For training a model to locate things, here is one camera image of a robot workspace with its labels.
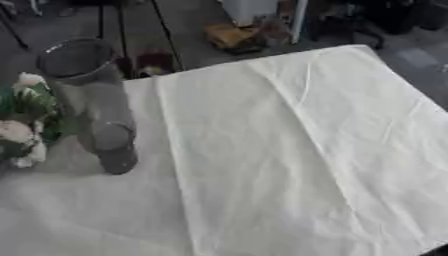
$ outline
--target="white tablecloth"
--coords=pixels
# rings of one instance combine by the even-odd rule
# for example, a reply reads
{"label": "white tablecloth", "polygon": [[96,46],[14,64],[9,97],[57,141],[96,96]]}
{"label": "white tablecloth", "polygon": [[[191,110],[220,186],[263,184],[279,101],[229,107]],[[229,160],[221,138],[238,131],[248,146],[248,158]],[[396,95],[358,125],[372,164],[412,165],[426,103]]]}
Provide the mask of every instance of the white tablecloth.
{"label": "white tablecloth", "polygon": [[5,256],[412,256],[448,242],[448,115],[364,47],[128,82],[140,162],[74,138],[0,181]]}

